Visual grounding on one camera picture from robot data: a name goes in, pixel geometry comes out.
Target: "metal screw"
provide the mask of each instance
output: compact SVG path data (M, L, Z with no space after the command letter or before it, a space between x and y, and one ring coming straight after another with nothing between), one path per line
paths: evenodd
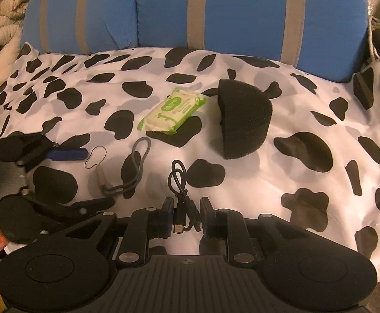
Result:
M119 255L119 260L126 263L132 263L139 260L139 255L133 252L126 252Z
M254 261L254 257L249 253L238 253L233 257L233 259L241 264L249 264Z

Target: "cow print fabric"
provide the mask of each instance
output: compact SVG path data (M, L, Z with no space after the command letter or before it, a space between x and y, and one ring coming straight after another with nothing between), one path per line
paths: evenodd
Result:
M187 168L187 189L198 203L255 218L272 213L369 258L378 272L370 300L380 313L380 59L349 83L333 83L267 59L186 48L136 48L90 56L38 56L29 44L0 86L0 137L42 132L64 148L104 146L108 186L134 176L133 143L152 138L143 179L117 197L120 216L159 207L171 163ZM240 80L273 104L266 141L241 159L223 158L219 80ZM174 135L138 131L141 119L175 87L207 102ZM145 150L138 146L140 161ZM101 194L94 168L43 161L29 173L47 202L70 203ZM162 244L170 254L197 254L194 230Z

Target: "green label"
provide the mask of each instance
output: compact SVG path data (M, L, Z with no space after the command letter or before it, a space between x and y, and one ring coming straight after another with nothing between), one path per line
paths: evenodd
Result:
M161 110L163 112L169 112L172 111L174 108L176 108L181 103L181 98L176 96L172 99L169 99L165 102L165 105L161 107Z

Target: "gray cable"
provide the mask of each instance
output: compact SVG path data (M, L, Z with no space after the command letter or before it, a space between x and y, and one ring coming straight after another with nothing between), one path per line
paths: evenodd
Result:
M135 160L135 152L136 152L137 145L141 141L146 141L148 143L148 147L142 156L141 163L138 165L136 163L136 160ZM135 170L136 170L136 175L134 176L134 178L132 180L130 180L129 182L126 182L123 185L118 185L118 186L114 186L114 187L106 187L105 184L100 185L101 191L103 192L103 194L106 196L116 196L116 195L123 194L123 193L130 191L131 189L135 188L139 184L139 182L142 180L143 163L145 162L145 159L146 159L150 149L151 149L151 139L150 138L143 136L142 138L139 138L138 140L136 140L136 142L134 143L134 145L132 147L132 154L131 154L131 159L132 159L132 163L133 163Z

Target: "gray strap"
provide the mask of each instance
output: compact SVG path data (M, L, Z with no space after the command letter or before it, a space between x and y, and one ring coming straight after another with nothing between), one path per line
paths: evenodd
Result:
M204 49L206 0L187 0L187 47Z
M39 37L40 45L45 53L50 53L48 42L48 32L47 32L47 10L48 10L48 0L40 1L39 8Z
M306 0L287 0L280 61L297 66L303 41Z
M76 38L83 54L90 54L86 37L86 6L87 0L77 0L76 9Z

